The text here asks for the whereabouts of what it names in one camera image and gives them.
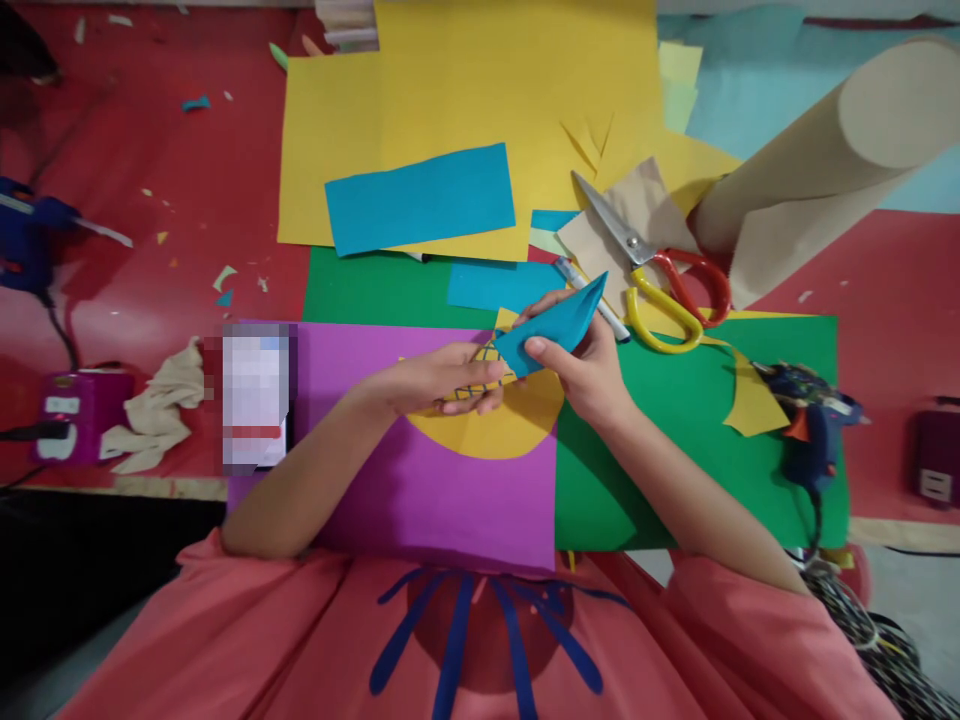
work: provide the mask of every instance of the blue paper strip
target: blue paper strip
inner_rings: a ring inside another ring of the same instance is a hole
[[[517,224],[503,143],[334,180],[326,193],[341,257]]]
[[[918,30],[838,30],[803,24],[795,7],[766,6],[706,19],[663,17],[661,40],[703,48],[687,135],[749,158],[858,67]],[[960,28],[925,28],[960,42]],[[880,206],[960,213],[960,146],[934,160]]]
[[[579,214],[579,210],[534,210],[530,227],[534,230],[560,232],[560,228]]]
[[[543,365],[523,349],[530,338],[537,336],[553,340],[567,352],[573,352],[580,344],[597,312],[597,305],[603,299],[608,274],[604,273],[575,295],[493,341],[497,352],[518,378],[543,369]]]
[[[447,304],[494,312],[505,307],[519,313],[551,290],[566,286],[553,265],[458,260],[450,270]]]

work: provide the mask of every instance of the red scissor handle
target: red scissor handle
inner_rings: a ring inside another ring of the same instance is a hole
[[[657,254],[653,256],[653,261],[663,268],[663,271],[667,274],[667,278],[670,281],[670,289],[673,290],[677,302],[689,310],[690,313],[700,321],[701,325],[705,328],[717,327],[717,325],[727,319],[727,315],[730,314],[731,304],[730,281],[727,279],[723,270],[703,257],[703,255],[690,253],[686,250],[677,250],[676,248],[658,250]],[[711,296],[714,298],[715,303],[713,306],[713,317],[709,320],[703,317],[703,313],[700,312],[697,304],[693,301],[693,298],[690,297],[690,293],[687,291],[686,285],[684,285],[683,278],[681,278],[680,273],[677,272],[675,263],[678,262],[685,262],[700,268],[703,270],[704,275],[709,278],[710,284],[713,286]]]

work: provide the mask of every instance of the scissor blade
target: scissor blade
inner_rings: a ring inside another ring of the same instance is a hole
[[[580,189],[583,190],[583,194],[587,196],[587,200],[590,201],[590,204],[596,211],[597,216],[603,224],[606,225],[607,230],[613,236],[613,239],[617,241],[617,244],[623,248],[623,251],[630,258],[630,262],[635,266],[644,265],[649,262],[656,251],[640,237],[640,233],[623,221],[620,214],[613,209],[613,206],[611,206],[603,195],[598,193],[580,173],[576,170],[572,172],[580,184]]]

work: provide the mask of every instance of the yellow scissor handle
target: yellow scissor handle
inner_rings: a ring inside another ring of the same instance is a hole
[[[653,285],[647,280],[643,268],[637,268],[632,274],[633,281],[643,290],[654,305],[671,316],[687,331],[687,339],[679,345],[666,343],[657,339],[652,332],[643,324],[640,318],[640,293],[637,288],[627,288],[627,316],[630,318],[630,324],[637,331],[640,338],[657,352],[667,353],[668,355],[679,355],[680,353],[690,352],[703,338],[703,325],[690,313],[683,305],[670,297],[663,290]]]

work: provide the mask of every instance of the purple paper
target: purple paper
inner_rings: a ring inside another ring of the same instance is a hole
[[[398,358],[487,337],[489,330],[300,323],[297,439],[348,388]],[[361,468],[318,544],[475,570],[552,572],[556,462],[556,426],[522,457],[480,460],[448,450],[400,419]],[[228,510],[259,479],[231,478]]]

